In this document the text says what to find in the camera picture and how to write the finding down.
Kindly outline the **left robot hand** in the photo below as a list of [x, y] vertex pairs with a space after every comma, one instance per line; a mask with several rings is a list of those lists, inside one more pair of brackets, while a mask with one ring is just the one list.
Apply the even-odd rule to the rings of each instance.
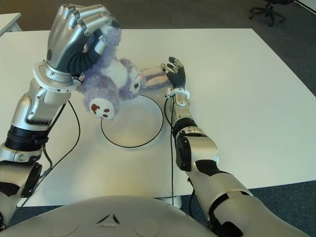
[[120, 29], [102, 4], [63, 4], [50, 29], [46, 63], [60, 74], [81, 74], [92, 68], [106, 47], [106, 34]]

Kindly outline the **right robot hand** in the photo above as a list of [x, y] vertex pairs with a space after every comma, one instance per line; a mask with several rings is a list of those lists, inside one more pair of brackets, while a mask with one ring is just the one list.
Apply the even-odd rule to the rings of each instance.
[[162, 71], [166, 74], [173, 88], [185, 88], [186, 74], [182, 62], [175, 58], [169, 57], [169, 63], [160, 65]]

